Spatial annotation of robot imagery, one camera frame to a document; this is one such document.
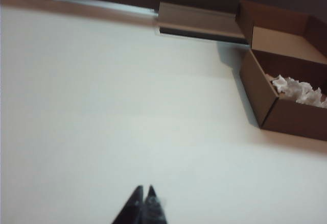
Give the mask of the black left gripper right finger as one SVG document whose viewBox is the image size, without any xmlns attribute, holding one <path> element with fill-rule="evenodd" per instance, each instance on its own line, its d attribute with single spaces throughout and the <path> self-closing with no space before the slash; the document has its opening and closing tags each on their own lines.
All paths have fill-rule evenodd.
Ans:
<svg viewBox="0 0 327 224">
<path fill-rule="evenodd" d="M 150 185 L 148 194 L 143 202 L 141 213 L 141 223 L 168 223 L 161 201 L 156 195 L 155 189 L 152 185 Z"/>
</svg>

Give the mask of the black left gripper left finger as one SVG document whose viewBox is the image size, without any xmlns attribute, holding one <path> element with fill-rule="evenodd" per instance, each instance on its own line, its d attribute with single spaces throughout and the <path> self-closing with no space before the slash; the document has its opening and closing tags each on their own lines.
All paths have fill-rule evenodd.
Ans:
<svg viewBox="0 0 327 224">
<path fill-rule="evenodd" d="M 143 186 L 137 186 L 112 223 L 142 223 L 143 193 Z"/>
</svg>

